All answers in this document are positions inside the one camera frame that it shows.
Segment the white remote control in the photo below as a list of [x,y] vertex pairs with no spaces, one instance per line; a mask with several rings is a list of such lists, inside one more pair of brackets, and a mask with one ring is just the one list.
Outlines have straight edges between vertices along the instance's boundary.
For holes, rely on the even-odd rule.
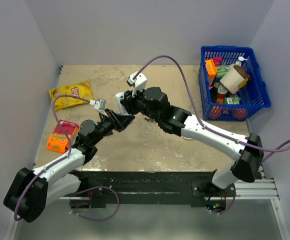
[[119,92],[115,95],[115,99],[118,105],[118,109],[121,115],[129,115],[125,107],[122,105],[122,101],[124,100],[124,92]]

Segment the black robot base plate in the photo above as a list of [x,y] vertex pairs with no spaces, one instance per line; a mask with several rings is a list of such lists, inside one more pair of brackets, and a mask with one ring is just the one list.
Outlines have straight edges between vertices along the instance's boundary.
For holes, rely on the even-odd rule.
[[234,185],[220,189],[211,184],[213,172],[195,171],[71,171],[81,183],[84,208],[107,205],[188,205],[220,209],[235,195]]

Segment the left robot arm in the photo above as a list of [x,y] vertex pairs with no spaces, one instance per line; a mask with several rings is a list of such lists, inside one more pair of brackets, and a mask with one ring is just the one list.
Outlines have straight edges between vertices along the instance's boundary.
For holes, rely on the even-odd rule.
[[97,152],[96,144],[111,131],[125,130],[135,119],[133,115],[122,115],[105,110],[106,116],[100,122],[90,119],[80,125],[75,143],[67,153],[35,170],[20,169],[3,200],[3,205],[13,211],[15,221],[30,223],[43,212],[47,193],[56,181],[75,168],[89,162]]

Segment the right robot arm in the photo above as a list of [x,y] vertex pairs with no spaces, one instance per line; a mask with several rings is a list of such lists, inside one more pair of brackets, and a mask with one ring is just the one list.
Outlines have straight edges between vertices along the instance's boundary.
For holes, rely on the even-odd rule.
[[253,183],[263,159],[260,137],[244,136],[226,131],[207,122],[199,122],[196,115],[170,104],[167,95],[159,87],[118,93],[116,101],[124,115],[142,113],[156,122],[168,134],[202,142],[229,156],[233,163],[214,172],[207,190],[219,196],[225,188],[238,180]]

